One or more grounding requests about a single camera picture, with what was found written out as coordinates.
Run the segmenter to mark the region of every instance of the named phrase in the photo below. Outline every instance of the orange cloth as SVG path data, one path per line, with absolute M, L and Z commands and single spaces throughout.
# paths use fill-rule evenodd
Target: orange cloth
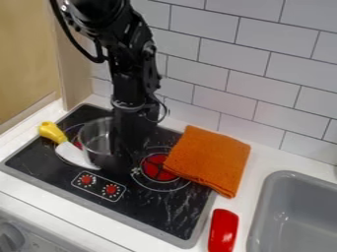
M 164 168 L 233 198 L 249 153 L 250 146 L 238 140 L 187 126 Z

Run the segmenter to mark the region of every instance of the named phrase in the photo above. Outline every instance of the gray sink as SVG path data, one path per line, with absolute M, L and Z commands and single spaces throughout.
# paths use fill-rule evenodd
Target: gray sink
M 292 171 L 264 182 L 247 252 L 336 252 L 337 185 Z

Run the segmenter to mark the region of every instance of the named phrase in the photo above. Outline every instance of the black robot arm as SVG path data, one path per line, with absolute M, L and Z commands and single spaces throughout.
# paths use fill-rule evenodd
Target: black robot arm
M 87 58 L 95 63 L 107 60 L 113 80 L 111 103 L 123 112 L 137 112 L 150 121 L 159 122 L 149 113 L 161 104 L 155 97 L 161 76 L 157 70 L 156 51 L 152 33 L 130 5 L 130 0 L 64 0 L 61 12 L 56 0 L 50 0 L 62 29 Z M 97 56 L 90 55 L 70 33 L 67 24 L 91 39 Z M 105 47 L 107 55 L 102 54 Z
M 165 105 L 155 97 L 161 76 L 156 65 L 153 35 L 142 16 L 130 5 L 130 0 L 49 1 L 74 46 L 91 61 L 102 63 L 106 60 L 109 64 L 113 82 L 113 124 L 109 139 L 115 158 L 114 170 L 130 167 L 157 124 L 168 114 Z M 97 56 L 76 41 L 68 26 L 94 42 Z M 160 106 L 164 108 L 162 118 L 159 118 Z

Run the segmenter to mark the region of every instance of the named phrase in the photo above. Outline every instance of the stovetop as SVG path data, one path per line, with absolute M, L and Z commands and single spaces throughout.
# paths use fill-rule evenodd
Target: stovetop
M 81 148 L 77 134 L 84 123 L 110 115 L 110 111 L 85 104 L 58 126 Z M 129 176 L 67 163 L 55 153 L 55 145 L 42 138 L 27 144 L 0 168 L 173 245 L 190 248 L 201 233 L 214 195 L 207 187 L 163 170 L 162 163 L 179 138 L 179 133 L 158 127 Z

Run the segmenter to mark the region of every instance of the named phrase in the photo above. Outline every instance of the yellow handle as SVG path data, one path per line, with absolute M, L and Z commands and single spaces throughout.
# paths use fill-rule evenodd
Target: yellow handle
M 53 122 L 42 122 L 38 127 L 38 133 L 41 137 L 50 139 L 59 145 L 68 141 L 66 135 Z

